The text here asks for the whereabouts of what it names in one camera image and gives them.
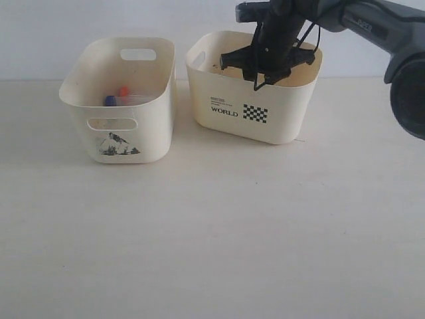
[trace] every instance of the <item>white table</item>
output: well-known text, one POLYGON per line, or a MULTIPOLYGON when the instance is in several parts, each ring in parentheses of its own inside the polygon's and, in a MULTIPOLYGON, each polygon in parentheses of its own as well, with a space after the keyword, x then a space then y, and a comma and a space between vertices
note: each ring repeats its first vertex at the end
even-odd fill
POLYGON ((102 165, 59 82, 0 83, 0 318, 425 318, 425 142, 381 78, 321 79, 298 140, 197 125, 102 165))

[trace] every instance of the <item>white background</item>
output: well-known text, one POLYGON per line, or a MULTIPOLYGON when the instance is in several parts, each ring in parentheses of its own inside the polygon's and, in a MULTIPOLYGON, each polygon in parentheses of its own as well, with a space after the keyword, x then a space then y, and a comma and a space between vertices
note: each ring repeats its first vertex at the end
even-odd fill
MULTIPOLYGON (((177 76, 184 54, 217 30, 252 32, 235 22, 237 0, 2 0, 0 80, 62 79, 91 42, 116 35, 160 36, 177 46, 177 76)), ((425 9, 423 0, 395 2, 425 9)), ((309 40, 315 41, 316 33, 309 40)), ((325 33, 322 76, 381 76, 389 56, 351 31, 325 33)))

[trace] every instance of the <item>handle cutout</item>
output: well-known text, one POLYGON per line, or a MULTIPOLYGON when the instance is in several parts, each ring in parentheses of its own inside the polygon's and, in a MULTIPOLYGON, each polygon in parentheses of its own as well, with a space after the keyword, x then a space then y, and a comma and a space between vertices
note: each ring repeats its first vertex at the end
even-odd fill
POLYGON ((205 62, 206 57, 207 55, 205 54, 205 51, 199 53, 197 58, 192 62, 192 67, 198 70, 205 62))
POLYGON ((87 125, 95 131, 131 131, 137 128, 137 122, 132 118, 91 118, 87 125))
POLYGON ((126 61, 155 61, 157 53, 152 49, 123 49, 121 58, 126 61))

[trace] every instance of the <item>checkered pattern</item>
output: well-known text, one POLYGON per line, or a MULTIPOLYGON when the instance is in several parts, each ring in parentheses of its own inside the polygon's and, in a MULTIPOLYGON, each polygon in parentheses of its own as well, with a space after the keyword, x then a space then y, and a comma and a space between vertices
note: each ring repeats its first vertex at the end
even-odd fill
POLYGON ((246 120, 257 121, 265 124, 267 123, 267 113, 268 109, 266 108, 255 108, 244 104, 244 119, 246 120))

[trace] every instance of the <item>white plastic bin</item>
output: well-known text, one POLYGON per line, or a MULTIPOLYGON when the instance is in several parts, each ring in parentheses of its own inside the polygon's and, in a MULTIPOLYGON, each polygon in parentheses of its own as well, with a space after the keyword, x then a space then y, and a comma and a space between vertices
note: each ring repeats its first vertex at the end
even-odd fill
MULTIPOLYGON (((289 78, 259 91, 236 68, 220 69, 220 55, 246 47, 252 35, 220 31, 204 36, 186 55, 196 121, 206 127, 269 144, 297 138, 322 64, 317 50, 312 65, 292 69, 289 78)), ((302 48, 315 46, 304 43, 302 48)))
POLYGON ((100 163, 151 163, 171 146, 176 114, 175 47, 159 38, 92 43, 63 82, 59 96, 91 158, 100 163), (150 96, 136 106, 104 106, 127 86, 150 96))

